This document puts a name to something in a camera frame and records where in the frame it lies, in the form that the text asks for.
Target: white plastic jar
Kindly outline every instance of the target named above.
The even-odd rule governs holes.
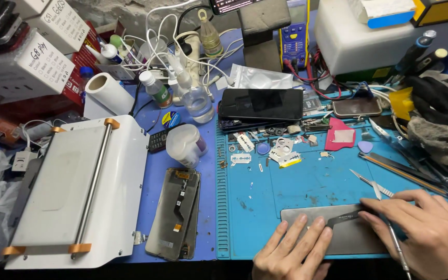
[[[169,156],[185,167],[194,169],[208,151],[207,143],[196,126],[184,124],[169,131],[165,144]]]

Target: digital multimeter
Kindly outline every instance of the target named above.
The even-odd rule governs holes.
[[[288,9],[291,16],[291,25],[279,29],[279,42],[281,45],[281,67],[283,60],[297,59],[298,68],[307,66],[309,15],[308,0],[289,0]]]

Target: white lcd separator machine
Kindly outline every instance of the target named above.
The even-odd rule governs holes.
[[[5,269],[97,268],[132,254],[149,135],[128,115],[52,128]]]

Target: green bottle cap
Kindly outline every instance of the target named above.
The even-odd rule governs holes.
[[[122,38],[118,35],[110,36],[110,44],[114,45],[116,48],[122,45]]]

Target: paper towel roll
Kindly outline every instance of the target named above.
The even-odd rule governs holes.
[[[117,115],[127,115],[134,98],[109,73],[99,73],[86,85],[86,92]]]

